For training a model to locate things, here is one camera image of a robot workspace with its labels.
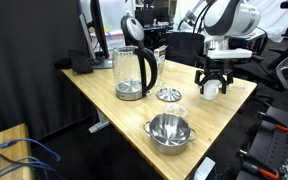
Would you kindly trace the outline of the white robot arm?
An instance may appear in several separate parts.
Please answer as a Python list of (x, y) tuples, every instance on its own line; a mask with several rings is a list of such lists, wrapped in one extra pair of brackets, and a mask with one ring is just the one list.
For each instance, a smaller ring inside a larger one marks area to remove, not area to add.
[(231, 60), (250, 58), (252, 52), (246, 49), (228, 47), (228, 38), (250, 34), (259, 24), (260, 11), (243, 0), (212, 0), (207, 4), (203, 14), (204, 32), (211, 37), (204, 44), (206, 61), (204, 70), (196, 71), (195, 83), (200, 88), (200, 94), (210, 91), (210, 81), (221, 84), (221, 92), (233, 82), (233, 74), (224, 65), (217, 65), (215, 60)]

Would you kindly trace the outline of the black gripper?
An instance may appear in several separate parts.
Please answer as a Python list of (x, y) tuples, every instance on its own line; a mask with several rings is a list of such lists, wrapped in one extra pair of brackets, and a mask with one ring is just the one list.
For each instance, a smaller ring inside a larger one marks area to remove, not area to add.
[(233, 82), (233, 72), (231, 69), (226, 69), (226, 65), (224, 60), (205, 59), (203, 70), (197, 70), (195, 73), (195, 83), (198, 84), (200, 94), (204, 94), (204, 85), (209, 80), (219, 80), (222, 85), (221, 92), (226, 94), (227, 84)]

